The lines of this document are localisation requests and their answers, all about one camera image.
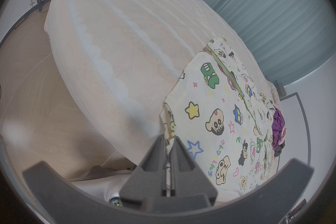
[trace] baseboard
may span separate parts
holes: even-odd
[[[50,2],[51,0],[43,0],[41,2],[42,5]],[[9,31],[6,33],[6,35],[3,37],[2,41],[0,42],[0,48],[2,47],[2,44],[5,43],[7,37],[16,29],[18,26],[25,21],[25,19],[28,18],[28,16],[33,13],[35,10],[37,10],[37,5],[33,6],[30,10],[28,10],[26,13],[24,13],[17,21],[16,23],[9,29]]]

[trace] wooden floor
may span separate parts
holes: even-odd
[[[48,8],[29,15],[0,48],[0,134],[16,172],[22,179],[40,160],[66,179],[94,165],[132,167],[67,90],[43,29]]]

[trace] yellow star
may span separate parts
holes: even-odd
[[[200,113],[198,110],[198,104],[194,104],[193,102],[189,102],[189,106],[185,109],[185,112],[188,114],[191,120],[195,117],[200,116]]]

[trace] beige bed sheet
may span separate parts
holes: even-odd
[[[135,164],[164,132],[166,96],[213,37],[226,37],[272,99],[244,42],[202,0],[52,0],[44,29],[79,108]]]

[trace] curtain fold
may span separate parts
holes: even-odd
[[[204,0],[242,38],[270,81],[287,85],[336,51],[328,0]]]

